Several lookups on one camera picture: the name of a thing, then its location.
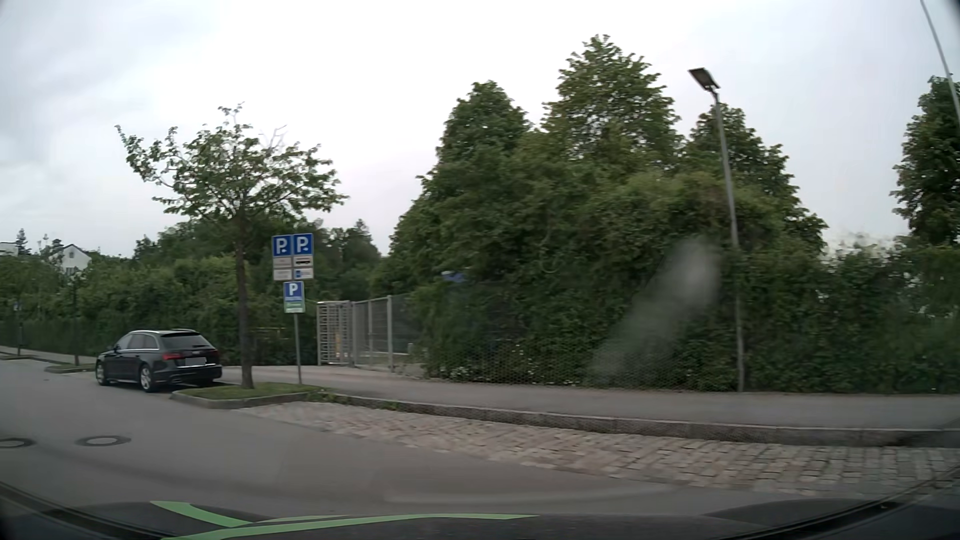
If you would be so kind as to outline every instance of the roof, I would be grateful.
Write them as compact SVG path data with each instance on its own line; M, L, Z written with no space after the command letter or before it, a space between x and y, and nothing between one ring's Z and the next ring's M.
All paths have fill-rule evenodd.
M186 329L186 328L174 328L174 329L171 329L171 330L134 330L134 331L140 331L140 332L144 332L144 333L155 333L155 334L157 334L157 335L166 335L166 334L168 334L168 333L183 333L183 332L185 332L185 331L192 331L192 332L194 332L194 333L199 333L198 331L190 330L190 329Z
M65 246L60 246L59 248L57 248L56 250L54 250L54 253L61 252L61 251L65 250L66 248L69 248L69 247L71 247L71 246L74 247L74 248L76 248L77 251L79 251L80 253L82 253L82 254L84 254L84 255L87 255L87 252L84 251L83 249L81 249L80 246L78 246L77 244L67 244L67 245L65 245Z

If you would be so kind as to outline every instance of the road marking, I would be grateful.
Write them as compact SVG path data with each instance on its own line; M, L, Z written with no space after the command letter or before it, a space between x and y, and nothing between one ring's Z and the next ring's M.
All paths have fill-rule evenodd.
M309 520L327 520L330 518L342 518L347 514L331 514L329 516L299 516L296 518L274 518L272 520L258 521L257 523L283 523L288 521L309 521Z
M173 503L173 504L184 504L195 510L200 510L199 508L195 508L187 503ZM168 538L163 538L162 540L227 540L228 538L241 538L243 536L257 536L260 534L297 532L300 530L316 530L318 528L349 527L351 525L365 525L370 523L388 523L393 521L406 521L406 520L417 520L417 519L460 518L460 519L475 519L475 520L514 520L518 518L534 518L534 517L537 517L537 516L530 515L530 514L403 514L403 515L396 515L396 516L372 516L372 517L366 517L366 518L348 518L344 520L327 520L327 521L315 521L315 522L307 522L307 523L288 523L284 525L266 525L266 526L254 525L253 527L220 528L220 529L211 530L208 532L198 532L197 534L188 534L186 536L171 536Z
M240 527L241 525L250 524L249 521L238 520L229 516L208 512L190 503L177 503L175 501L150 501L150 504L155 504L164 510L170 510L171 512L176 512L182 516L187 516L195 520L212 523L213 525L219 525L220 527Z

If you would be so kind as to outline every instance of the metal gate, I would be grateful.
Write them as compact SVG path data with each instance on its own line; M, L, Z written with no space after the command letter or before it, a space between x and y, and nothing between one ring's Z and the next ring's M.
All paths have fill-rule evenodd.
M317 303L317 364L350 364L350 301Z

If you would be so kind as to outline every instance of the car rear window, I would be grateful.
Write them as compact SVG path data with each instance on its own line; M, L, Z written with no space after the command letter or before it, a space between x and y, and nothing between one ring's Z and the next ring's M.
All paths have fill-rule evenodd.
M213 347L202 335L194 331L167 333L163 337L166 349L193 349L194 347Z

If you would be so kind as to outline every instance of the cloudy sky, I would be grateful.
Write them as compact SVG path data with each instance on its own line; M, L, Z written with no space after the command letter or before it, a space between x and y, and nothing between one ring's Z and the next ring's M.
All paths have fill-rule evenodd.
M927 4L957 68L960 19ZM709 68L784 145L830 239L905 231L891 167L943 75L918 1L3 0L0 241L23 228L32 247L48 234L130 255L179 218L151 201L161 191L133 175L112 126L191 134L245 102L258 128L323 145L350 197L326 224L362 218L385 251L456 98L494 80L537 120L595 34L662 74L683 133L710 103L686 70Z

